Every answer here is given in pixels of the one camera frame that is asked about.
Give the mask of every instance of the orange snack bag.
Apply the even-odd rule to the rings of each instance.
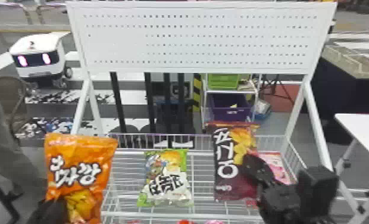
[[[102,191],[117,146],[118,141],[112,138],[46,135],[46,201],[64,197],[69,223],[101,223]]]

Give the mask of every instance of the white pegboard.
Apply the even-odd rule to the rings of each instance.
[[[67,2],[90,72],[311,72],[332,2]]]

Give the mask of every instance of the gray pants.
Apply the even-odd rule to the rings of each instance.
[[[0,105],[0,175],[22,187],[46,188],[46,179],[12,138]]]

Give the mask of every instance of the white wire basket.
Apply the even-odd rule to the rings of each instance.
[[[112,161],[109,184],[102,204],[104,224],[116,223],[176,223],[180,219],[204,223],[217,219],[225,223],[264,223],[258,210],[248,207],[245,200],[214,201],[214,159],[209,135],[167,135],[150,133],[110,133],[110,137],[120,140],[120,145]],[[257,137],[258,151],[280,151],[281,135]],[[137,207],[137,197],[145,184],[144,151],[168,147],[188,148],[187,178],[194,198],[192,207]],[[292,181],[296,174],[306,168],[294,146],[282,152],[282,160]]]

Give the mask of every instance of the black and yellow striped post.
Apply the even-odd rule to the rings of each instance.
[[[200,112],[202,81],[201,75],[194,73],[193,80],[193,112]]]

